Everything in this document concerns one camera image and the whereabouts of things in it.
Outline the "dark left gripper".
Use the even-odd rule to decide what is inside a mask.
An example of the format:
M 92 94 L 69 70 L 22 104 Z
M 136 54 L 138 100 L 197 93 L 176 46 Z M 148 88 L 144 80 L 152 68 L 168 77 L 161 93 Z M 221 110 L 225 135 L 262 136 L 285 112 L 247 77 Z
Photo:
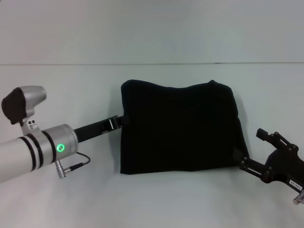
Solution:
M 129 117 L 127 116 L 112 116 L 103 121 L 89 124 L 77 129 L 74 129 L 78 142 L 84 142 L 89 139 L 100 136 L 104 133 L 111 132 L 122 128 L 129 124 Z

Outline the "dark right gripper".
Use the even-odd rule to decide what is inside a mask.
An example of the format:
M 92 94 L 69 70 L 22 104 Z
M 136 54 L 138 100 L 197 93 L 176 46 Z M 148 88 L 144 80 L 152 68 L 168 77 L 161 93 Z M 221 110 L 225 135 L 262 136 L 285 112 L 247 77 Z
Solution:
M 298 146 L 290 143 L 279 132 L 268 133 L 261 128 L 257 130 L 256 137 L 276 149 L 269 155 L 266 163 L 261 164 L 234 148 L 233 157 L 239 163 L 239 168 L 264 183 L 279 181 L 294 190 L 303 190 L 304 161 L 298 156 Z

